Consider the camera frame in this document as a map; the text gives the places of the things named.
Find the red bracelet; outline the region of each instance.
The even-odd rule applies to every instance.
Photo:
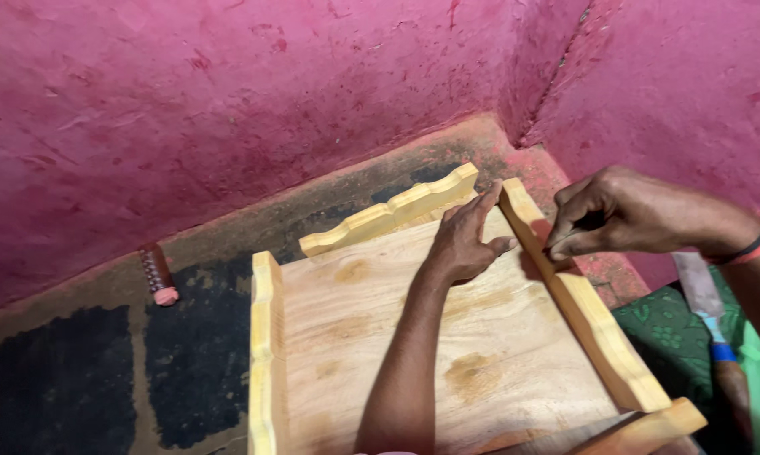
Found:
[[[729,256],[723,257],[706,257],[703,259],[712,265],[732,265],[732,264],[744,264],[752,261],[760,256],[760,234],[753,243],[748,245],[739,253],[734,253]]]

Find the floor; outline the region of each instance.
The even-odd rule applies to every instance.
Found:
[[[519,177],[553,218],[563,172],[481,115],[162,241],[173,307],[131,253],[0,310],[0,453],[245,453],[251,255],[301,259],[302,236],[467,161],[476,190]],[[611,308],[648,293],[621,255],[580,267]]]

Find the wavy wooden edge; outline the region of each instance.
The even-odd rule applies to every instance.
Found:
[[[688,398],[637,416],[572,450],[575,455],[646,455],[703,428],[709,422]]]
[[[642,412],[672,406],[658,379],[633,349],[587,277],[579,269],[557,272],[557,265],[543,254],[551,224],[520,180],[504,182],[500,208],[521,245],[537,264],[549,292],[616,404]]]
[[[248,453],[288,450],[287,366],[284,352],[284,283],[269,251],[253,254],[250,304]]]
[[[388,233],[422,214],[466,196],[473,190],[477,177],[478,170],[473,163],[463,164],[439,181],[416,185],[394,196],[389,202],[348,216],[325,233],[302,237],[299,240],[301,251],[307,257],[313,257]]]

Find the knife handle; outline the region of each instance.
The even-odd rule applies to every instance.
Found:
[[[749,444],[754,442],[754,432],[750,425],[750,396],[748,378],[742,371],[737,358],[726,343],[712,344],[717,384],[731,405],[734,422]]]

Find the patterned fabric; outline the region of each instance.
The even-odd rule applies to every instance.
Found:
[[[745,314],[716,268],[710,272],[725,305],[720,330],[738,352]],[[687,397],[709,420],[695,439],[709,455],[744,453],[725,398],[714,394],[711,337],[703,321],[689,311],[679,282],[612,311],[618,325],[671,398]]]

